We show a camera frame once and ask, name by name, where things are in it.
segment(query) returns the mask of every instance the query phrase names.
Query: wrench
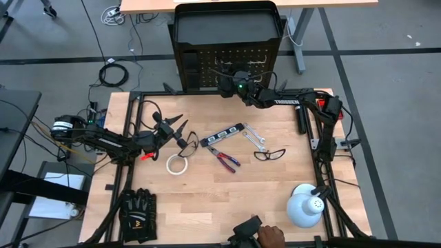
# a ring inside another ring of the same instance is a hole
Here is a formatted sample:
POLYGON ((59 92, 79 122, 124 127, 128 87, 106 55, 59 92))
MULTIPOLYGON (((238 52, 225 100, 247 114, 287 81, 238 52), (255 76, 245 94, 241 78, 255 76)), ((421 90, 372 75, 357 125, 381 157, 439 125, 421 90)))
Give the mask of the wrench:
POLYGON ((267 151, 263 146, 259 145, 259 143, 257 143, 257 141, 255 141, 247 132, 243 132, 242 134, 243 136, 247 137, 249 141, 251 141, 259 149, 260 152, 267 151))
POLYGON ((254 129, 252 129, 247 123, 243 123, 243 126, 246 127, 252 134, 254 134, 254 136, 259 140, 260 144, 264 144, 265 143, 265 139, 260 137, 256 131, 254 131, 254 129))

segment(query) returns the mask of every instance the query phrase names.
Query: pegboard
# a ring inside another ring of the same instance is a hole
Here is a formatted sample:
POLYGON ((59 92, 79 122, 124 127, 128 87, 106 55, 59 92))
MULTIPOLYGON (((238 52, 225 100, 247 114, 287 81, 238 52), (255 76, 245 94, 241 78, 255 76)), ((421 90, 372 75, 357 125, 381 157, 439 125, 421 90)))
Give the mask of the pegboard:
MULTIPOLYGON (((201 87, 217 87, 220 75, 218 72, 228 71, 231 65, 240 65, 244 70, 253 75, 268 71, 271 67, 271 51, 268 48, 229 48, 222 50, 199 50, 198 65, 201 77, 201 87)), ((267 80, 267 75, 258 82, 267 80)))

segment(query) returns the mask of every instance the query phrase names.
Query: human hand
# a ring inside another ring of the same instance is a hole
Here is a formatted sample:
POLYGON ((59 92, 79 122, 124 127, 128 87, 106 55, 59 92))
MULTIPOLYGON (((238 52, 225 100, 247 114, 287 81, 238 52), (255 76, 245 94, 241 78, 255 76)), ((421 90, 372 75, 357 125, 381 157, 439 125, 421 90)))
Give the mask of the human hand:
POLYGON ((285 237, 278 227, 260 227, 257 234, 262 248, 285 248, 285 237))

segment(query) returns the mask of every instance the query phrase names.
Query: black glove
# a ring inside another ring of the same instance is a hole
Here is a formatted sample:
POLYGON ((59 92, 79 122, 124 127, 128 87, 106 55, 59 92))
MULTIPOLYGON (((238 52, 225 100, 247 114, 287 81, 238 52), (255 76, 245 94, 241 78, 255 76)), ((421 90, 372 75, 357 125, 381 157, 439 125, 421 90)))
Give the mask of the black glove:
POLYGON ((119 220, 125 242, 156 239, 156 195, 147 189, 125 190, 119 220))

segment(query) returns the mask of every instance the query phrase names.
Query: red tag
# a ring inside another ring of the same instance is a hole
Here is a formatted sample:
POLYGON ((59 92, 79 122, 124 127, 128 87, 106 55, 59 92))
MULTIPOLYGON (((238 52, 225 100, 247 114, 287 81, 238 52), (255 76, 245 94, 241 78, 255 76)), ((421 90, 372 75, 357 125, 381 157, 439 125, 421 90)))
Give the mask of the red tag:
POLYGON ((148 158, 152 158, 154 156, 154 152, 150 152, 149 154, 146 154, 144 156, 141 157, 141 160, 144 161, 148 158))

